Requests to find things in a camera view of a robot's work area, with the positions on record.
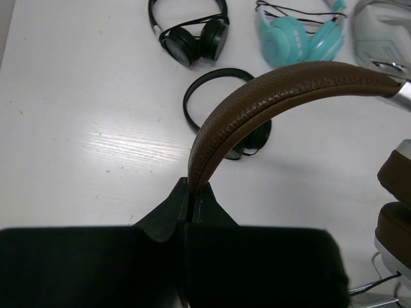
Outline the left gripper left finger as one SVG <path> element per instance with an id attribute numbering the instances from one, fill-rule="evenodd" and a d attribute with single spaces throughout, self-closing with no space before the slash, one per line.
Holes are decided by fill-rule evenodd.
<path id="1" fill-rule="evenodd" d="M 1 231 L 2 307 L 180 307 L 172 237 L 187 181 L 128 226 Z"/>

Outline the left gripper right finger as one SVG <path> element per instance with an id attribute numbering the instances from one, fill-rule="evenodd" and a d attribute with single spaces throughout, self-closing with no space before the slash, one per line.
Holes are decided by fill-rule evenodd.
<path id="1" fill-rule="evenodd" d="M 184 292 L 192 307 L 347 307 L 348 277 L 329 232 L 223 223 L 206 187 L 190 195 Z"/>

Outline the brown silver headphones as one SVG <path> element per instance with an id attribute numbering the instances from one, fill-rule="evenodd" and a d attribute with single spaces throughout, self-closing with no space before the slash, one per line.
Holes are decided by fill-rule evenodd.
<path id="1" fill-rule="evenodd" d="M 205 120 L 188 162 L 188 187 L 198 194 L 224 156 L 271 118 L 318 99 L 374 96 L 410 110 L 410 80 L 342 62 L 304 62 L 276 69 L 244 84 Z M 410 141 L 403 140 L 378 172 L 394 197 L 378 217 L 374 244 L 385 267 L 410 285 Z"/>

